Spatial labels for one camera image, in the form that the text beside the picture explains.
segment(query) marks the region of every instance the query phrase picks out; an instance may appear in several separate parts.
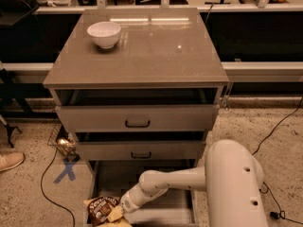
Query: gray cabinet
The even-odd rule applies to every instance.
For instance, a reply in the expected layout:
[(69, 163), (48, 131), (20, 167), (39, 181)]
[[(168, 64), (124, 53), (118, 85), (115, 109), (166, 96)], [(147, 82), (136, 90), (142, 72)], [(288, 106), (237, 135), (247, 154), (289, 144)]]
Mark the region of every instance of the gray cabinet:
[[(122, 27), (120, 41), (101, 50), (86, 29), (113, 19)], [(227, 82), (197, 9), (106, 9), (83, 13), (44, 85), (80, 157), (98, 162), (95, 194), (120, 196), (144, 169), (197, 164)], [(197, 226), (191, 198), (169, 192), (162, 207), (175, 211), (168, 221), (160, 210), (159, 220), (148, 221), (147, 209), (157, 203), (144, 207), (145, 225), (138, 214), (129, 220), (178, 225), (179, 215), (182, 226)]]

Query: black handle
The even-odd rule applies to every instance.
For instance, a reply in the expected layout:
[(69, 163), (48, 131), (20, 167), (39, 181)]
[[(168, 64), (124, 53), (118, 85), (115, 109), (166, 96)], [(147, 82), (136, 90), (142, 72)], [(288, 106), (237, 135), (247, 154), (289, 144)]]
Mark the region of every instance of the black handle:
[(131, 152), (131, 156), (133, 159), (150, 159), (152, 157), (152, 153), (133, 153)]
[(132, 125), (129, 123), (129, 121), (125, 120), (125, 127), (127, 128), (147, 128), (150, 124), (151, 124), (150, 120), (145, 125)]

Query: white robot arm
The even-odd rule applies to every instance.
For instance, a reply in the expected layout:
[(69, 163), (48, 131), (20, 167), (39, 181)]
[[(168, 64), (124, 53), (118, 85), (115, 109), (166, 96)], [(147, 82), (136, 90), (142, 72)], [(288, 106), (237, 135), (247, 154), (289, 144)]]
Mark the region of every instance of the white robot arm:
[(205, 167), (145, 171), (120, 204), (124, 213), (132, 213), (170, 188), (205, 191), (210, 227), (268, 227), (262, 183), (263, 170), (251, 153), (235, 141), (221, 140), (209, 149)]

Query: white bowl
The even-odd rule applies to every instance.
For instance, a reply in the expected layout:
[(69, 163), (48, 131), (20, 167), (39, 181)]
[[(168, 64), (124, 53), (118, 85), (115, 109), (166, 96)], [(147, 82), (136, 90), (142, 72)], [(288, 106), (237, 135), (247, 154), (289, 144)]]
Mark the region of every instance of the white bowl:
[(103, 49), (114, 47), (121, 34), (121, 26), (114, 22), (99, 22), (87, 28), (94, 43)]

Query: speckled floor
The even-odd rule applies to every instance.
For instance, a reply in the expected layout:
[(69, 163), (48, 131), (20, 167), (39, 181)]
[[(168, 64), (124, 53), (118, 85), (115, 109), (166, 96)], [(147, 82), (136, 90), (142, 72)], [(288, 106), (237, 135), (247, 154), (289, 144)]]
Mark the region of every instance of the speckled floor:
[[(294, 111), (298, 97), (230, 98), (229, 109), (220, 109), (213, 131), (207, 137), (207, 147), (220, 139), (232, 139), (254, 152), (258, 144), (287, 114)], [(270, 186), (286, 218), (303, 221), (303, 106), (284, 120), (260, 147), (256, 158), (263, 166), (265, 182)], [(47, 144), (54, 121), (9, 122), (23, 133), (12, 135), (14, 149), (7, 143), (6, 132), (0, 126), (0, 151), (21, 151), (25, 161), (18, 167), (0, 172), (0, 226), (53, 227), (72, 226), (72, 217), (64, 209), (50, 203), (41, 191), (41, 178), (55, 155)], [(92, 176), (86, 163), (79, 160), (73, 167), (75, 181), (66, 175), (59, 183), (55, 179), (64, 171), (62, 156), (57, 154), (46, 172), (43, 187), (54, 202), (68, 208), (75, 216), (76, 226), (86, 225), (83, 200), (87, 199)], [(205, 193), (196, 192), (201, 227), (208, 225)], [(266, 214), (278, 211), (270, 193), (262, 195)], [(287, 220), (271, 220), (271, 227), (295, 227)]]

